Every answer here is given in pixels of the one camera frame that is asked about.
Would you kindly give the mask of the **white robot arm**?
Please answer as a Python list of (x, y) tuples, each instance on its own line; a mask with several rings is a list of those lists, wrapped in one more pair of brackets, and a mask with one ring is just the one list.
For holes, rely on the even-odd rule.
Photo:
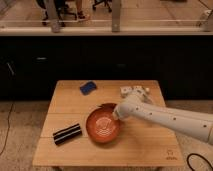
[(132, 91), (116, 105), (114, 117), (142, 118), (213, 145), (213, 114), (160, 107), (145, 103), (144, 99), (144, 94)]

